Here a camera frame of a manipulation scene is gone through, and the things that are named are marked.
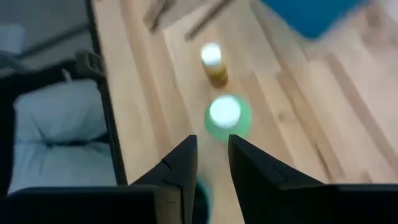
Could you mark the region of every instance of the blue bin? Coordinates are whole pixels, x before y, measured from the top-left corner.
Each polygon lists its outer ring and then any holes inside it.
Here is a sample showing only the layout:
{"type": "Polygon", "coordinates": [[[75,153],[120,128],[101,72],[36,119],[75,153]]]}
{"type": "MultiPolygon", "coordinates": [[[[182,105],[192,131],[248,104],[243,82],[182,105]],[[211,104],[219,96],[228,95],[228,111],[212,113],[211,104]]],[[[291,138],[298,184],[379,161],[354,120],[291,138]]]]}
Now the blue bin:
{"type": "Polygon", "coordinates": [[[366,0],[262,0],[297,32],[316,39],[366,0]]]}

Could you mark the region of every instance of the bottle cap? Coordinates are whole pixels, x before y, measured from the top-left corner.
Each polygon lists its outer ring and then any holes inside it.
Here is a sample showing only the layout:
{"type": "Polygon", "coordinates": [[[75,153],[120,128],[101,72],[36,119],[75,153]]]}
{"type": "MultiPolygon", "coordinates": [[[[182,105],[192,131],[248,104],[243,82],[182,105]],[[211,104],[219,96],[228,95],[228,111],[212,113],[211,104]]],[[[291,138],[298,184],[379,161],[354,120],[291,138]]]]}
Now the bottle cap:
{"type": "Polygon", "coordinates": [[[207,43],[201,48],[201,60],[205,66],[217,66],[221,63],[221,49],[217,43],[207,43]]]}
{"type": "Polygon", "coordinates": [[[210,105],[211,122],[219,128],[233,128],[241,117],[239,101],[232,95],[217,98],[210,105]]]}

